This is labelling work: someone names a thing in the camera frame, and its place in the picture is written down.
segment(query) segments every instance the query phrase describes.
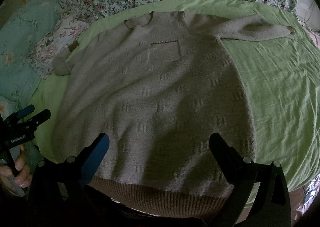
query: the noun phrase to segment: beige sweater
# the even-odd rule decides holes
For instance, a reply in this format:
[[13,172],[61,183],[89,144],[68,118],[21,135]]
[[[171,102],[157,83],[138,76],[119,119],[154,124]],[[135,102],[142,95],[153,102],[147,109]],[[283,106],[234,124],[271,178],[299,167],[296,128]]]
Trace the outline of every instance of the beige sweater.
[[235,20],[151,13],[97,35],[69,62],[52,148],[62,162],[100,132],[110,148],[91,185],[121,203],[169,217],[210,219],[232,191],[209,149],[219,132],[255,159],[243,84],[220,38],[293,38],[252,15]]

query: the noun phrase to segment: textured knit pattern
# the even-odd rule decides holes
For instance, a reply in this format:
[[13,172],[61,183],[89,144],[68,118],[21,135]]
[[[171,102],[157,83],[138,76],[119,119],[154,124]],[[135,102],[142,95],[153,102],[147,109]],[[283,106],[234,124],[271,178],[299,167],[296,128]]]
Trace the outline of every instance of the textured knit pattern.
[[281,36],[293,38],[256,15],[151,13],[100,33],[68,62],[62,53],[53,65],[70,79],[52,140],[57,159],[77,156],[105,132],[110,148],[96,174],[102,192],[157,215],[214,214],[232,187],[209,136],[219,132],[255,159],[249,102],[220,37]]

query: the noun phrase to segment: wrinkled green sheet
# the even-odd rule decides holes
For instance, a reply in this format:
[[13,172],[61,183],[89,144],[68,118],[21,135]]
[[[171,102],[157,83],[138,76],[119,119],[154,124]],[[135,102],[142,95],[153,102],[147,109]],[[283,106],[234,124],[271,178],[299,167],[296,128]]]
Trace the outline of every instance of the wrinkled green sheet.
[[[320,50],[296,18],[283,10],[255,2],[232,0],[168,0],[130,9],[94,22],[81,36],[77,52],[98,33],[113,28],[131,16],[151,11],[187,11],[237,18],[258,14],[271,23],[293,26],[295,40],[247,42],[223,40],[231,54],[251,103],[257,139],[257,163],[281,163],[289,191],[320,173],[319,126]],[[38,127],[34,143],[42,155],[55,161],[51,136],[68,76],[42,80],[30,103],[36,112],[50,109],[52,117]],[[255,186],[248,204],[253,202]]]

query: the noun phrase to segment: metal screw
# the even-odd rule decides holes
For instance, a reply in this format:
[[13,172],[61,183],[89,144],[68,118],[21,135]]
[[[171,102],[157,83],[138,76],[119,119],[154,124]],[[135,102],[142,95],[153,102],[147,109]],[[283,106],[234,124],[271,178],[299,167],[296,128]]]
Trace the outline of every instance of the metal screw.
[[43,160],[39,161],[38,167],[43,167],[43,166],[44,166],[44,161]]
[[251,160],[251,158],[244,157],[244,158],[243,158],[243,161],[244,161],[245,163],[247,163],[247,164],[250,164],[252,160]]
[[68,157],[67,158],[67,162],[68,163],[72,163],[72,162],[74,162],[76,160],[76,158],[74,157],[74,156],[71,156],[71,157]]
[[278,161],[274,161],[273,164],[276,166],[276,167],[280,167],[280,163]]

